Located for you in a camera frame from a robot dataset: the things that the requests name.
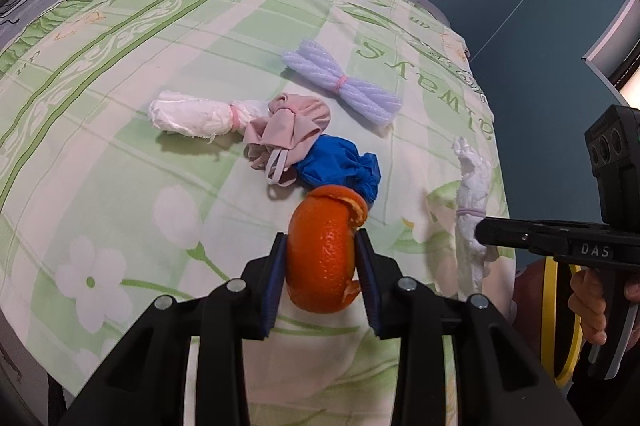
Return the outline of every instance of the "blue plastic bag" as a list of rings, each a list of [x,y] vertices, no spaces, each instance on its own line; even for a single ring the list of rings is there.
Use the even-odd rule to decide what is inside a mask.
[[[338,184],[354,190],[367,204],[378,196],[380,168],[372,153],[358,154],[353,142],[322,134],[302,161],[294,165],[298,178],[313,188]]]

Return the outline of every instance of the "white tissue roll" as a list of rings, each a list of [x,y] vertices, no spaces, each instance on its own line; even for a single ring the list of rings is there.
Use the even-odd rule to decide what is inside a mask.
[[[177,132],[189,137],[213,139],[230,132],[233,127],[231,105],[238,111],[238,132],[244,133],[249,121],[267,117],[267,101],[221,102],[194,98],[165,90],[149,105],[148,116],[153,126],[164,132]]]
[[[460,161],[462,180],[456,195],[458,208],[486,211],[493,167],[461,137],[453,143]],[[456,260],[458,261],[458,299],[482,292],[482,279],[489,275],[487,263],[497,260],[497,249],[485,247],[476,240],[476,226],[482,216],[456,216]]]

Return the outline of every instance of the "human hand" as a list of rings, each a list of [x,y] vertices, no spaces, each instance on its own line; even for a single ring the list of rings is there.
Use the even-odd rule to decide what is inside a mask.
[[[571,289],[574,293],[569,297],[569,308],[581,317],[584,338],[593,345],[604,345],[607,341],[607,320],[600,276],[593,269],[582,269],[571,277]],[[640,302],[640,276],[635,275],[626,283],[625,296],[631,302]],[[638,339],[640,322],[634,325],[626,349],[635,346]]]

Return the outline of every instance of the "green floral bed sheet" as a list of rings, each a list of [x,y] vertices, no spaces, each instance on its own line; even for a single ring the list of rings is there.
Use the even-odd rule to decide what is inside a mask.
[[[492,113],[464,42],[429,12],[406,0],[62,0],[0,55],[0,306],[72,393],[159,294],[201,297],[267,254],[304,195],[270,195],[237,134],[159,133],[149,102],[161,90],[226,101],[321,95],[280,59],[303,38],[404,99],[381,132],[323,96],[327,132],[378,156],[366,223],[377,252],[456,293],[455,138],[494,164],[489,214],[507,207]],[[507,314],[514,255],[500,255],[484,291]],[[388,424],[399,344],[373,336],[361,298],[316,315],[285,292],[268,340],[244,349],[255,426]]]

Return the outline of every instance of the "pink fabric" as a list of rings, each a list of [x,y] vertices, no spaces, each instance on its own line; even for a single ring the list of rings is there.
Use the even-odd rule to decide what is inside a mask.
[[[334,86],[334,94],[337,94],[338,92],[340,92],[340,88],[342,86],[342,84],[348,79],[347,76],[342,76],[337,83],[335,83]]]
[[[255,169],[264,169],[274,149],[288,150],[282,181],[295,177],[289,168],[306,157],[309,149],[326,129],[331,111],[324,101],[311,96],[279,94],[269,103],[269,117],[259,117],[244,130],[249,159]]]
[[[238,115],[238,108],[234,104],[229,105],[231,110],[231,131],[235,132],[240,128],[240,116]]]

